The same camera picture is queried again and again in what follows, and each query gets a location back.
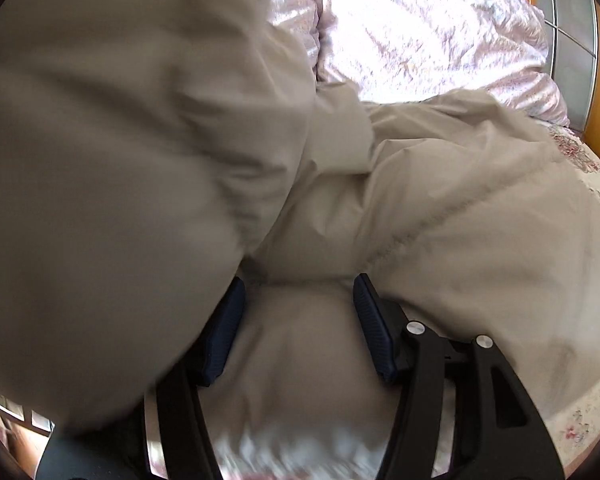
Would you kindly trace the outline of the beige puffer down jacket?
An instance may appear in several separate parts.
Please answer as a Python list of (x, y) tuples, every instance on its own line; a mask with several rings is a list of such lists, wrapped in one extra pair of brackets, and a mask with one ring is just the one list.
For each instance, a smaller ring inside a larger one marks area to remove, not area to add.
[(0, 0), (1, 394), (71, 429), (123, 413), (250, 282), (322, 143), (526, 117), (320, 86), (269, 4)]

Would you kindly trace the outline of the floral quilted bedspread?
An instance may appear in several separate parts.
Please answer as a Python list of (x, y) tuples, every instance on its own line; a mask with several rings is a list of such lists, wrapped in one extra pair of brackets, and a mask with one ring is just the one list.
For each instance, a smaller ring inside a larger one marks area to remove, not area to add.
[(381, 114), (322, 143), (249, 263), (249, 306), (202, 398), (232, 479), (369, 479), (399, 395), (352, 304), (370, 276), (440, 335), (491, 336), (552, 422), (600, 381), (600, 199), (532, 119)]

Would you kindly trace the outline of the frosted glass sliding door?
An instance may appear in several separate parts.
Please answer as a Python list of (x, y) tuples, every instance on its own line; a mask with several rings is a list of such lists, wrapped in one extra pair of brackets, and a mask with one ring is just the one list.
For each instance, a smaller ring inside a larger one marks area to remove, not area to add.
[(545, 16), (550, 53), (545, 70), (566, 102), (570, 128), (584, 133), (597, 73), (598, 24), (594, 0), (535, 0)]

